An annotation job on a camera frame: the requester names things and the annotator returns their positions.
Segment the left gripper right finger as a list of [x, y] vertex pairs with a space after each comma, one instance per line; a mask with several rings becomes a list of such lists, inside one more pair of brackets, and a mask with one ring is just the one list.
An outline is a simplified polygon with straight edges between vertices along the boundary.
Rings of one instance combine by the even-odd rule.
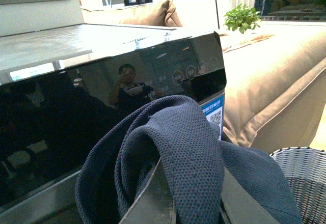
[[278, 223], [233, 177], [224, 169], [220, 214], [224, 223]]

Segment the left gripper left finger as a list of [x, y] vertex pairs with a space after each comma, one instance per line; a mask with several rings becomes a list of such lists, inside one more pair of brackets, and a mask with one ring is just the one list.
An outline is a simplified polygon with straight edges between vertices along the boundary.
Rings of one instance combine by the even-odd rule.
[[177, 211], [166, 179], [162, 160], [159, 160], [145, 188], [136, 198], [120, 223], [176, 223]]

